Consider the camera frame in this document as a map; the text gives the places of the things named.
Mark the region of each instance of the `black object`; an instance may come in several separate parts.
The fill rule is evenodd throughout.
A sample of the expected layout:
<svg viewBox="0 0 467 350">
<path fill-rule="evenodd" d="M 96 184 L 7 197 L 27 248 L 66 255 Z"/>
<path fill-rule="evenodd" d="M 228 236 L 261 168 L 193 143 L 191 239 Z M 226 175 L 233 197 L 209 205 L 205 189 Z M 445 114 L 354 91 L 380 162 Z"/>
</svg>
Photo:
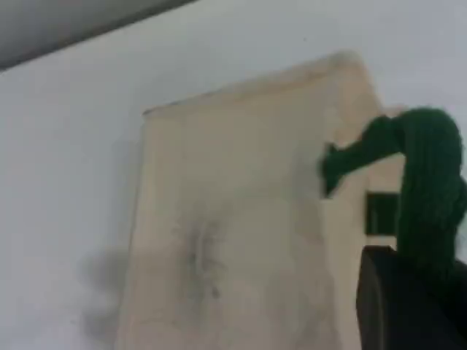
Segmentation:
<svg viewBox="0 0 467 350">
<path fill-rule="evenodd" d="M 395 236 L 399 194 L 368 192 L 366 194 L 366 235 Z"/>
<path fill-rule="evenodd" d="M 362 350 L 467 349 L 467 267 L 445 301 L 390 247 L 361 257 L 357 316 Z"/>
</svg>

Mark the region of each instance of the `green yarn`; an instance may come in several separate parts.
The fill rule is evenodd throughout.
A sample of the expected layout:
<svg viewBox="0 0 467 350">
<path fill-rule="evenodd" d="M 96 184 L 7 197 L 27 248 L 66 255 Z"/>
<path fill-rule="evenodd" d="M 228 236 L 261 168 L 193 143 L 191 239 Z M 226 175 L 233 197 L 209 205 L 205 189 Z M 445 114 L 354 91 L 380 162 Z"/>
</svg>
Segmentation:
<svg viewBox="0 0 467 350">
<path fill-rule="evenodd" d="M 406 157 L 398 255 L 443 296 L 455 275 L 455 238 L 467 209 L 462 139 L 446 112 L 417 108 L 374 119 L 354 144 L 326 153 L 320 164 L 324 192 L 329 196 L 345 174 L 398 152 Z"/>
</svg>

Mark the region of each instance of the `wooden board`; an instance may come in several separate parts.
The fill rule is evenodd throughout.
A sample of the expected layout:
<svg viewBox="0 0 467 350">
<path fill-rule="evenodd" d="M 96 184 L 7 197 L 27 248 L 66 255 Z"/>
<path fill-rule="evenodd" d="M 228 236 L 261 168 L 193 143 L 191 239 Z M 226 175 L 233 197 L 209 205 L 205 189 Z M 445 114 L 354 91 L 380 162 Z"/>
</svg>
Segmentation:
<svg viewBox="0 0 467 350">
<path fill-rule="evenodd" d="M 367 174 L 315 166 L 380 111 L 338 54 L 148 112 L 117 349 L 358 349 Z"/>
</svg>

